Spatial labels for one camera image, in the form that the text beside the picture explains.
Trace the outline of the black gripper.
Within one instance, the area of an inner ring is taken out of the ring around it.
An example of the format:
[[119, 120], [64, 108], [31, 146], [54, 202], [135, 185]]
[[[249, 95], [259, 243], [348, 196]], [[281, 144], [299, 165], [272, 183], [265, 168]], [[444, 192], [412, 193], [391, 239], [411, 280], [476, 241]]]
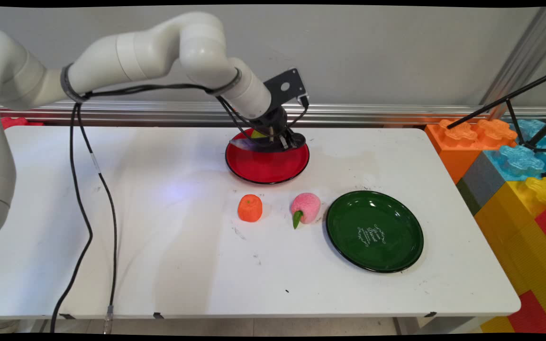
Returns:
[[282, 151], [299, 149], [306, 144], [306, 138], [299, 133], [288, 133], [287, 113], [277, 107], [259, 118], [259, 137], [253, 137], [253, 148], [258, 153], [278, 153], [279, 141]]

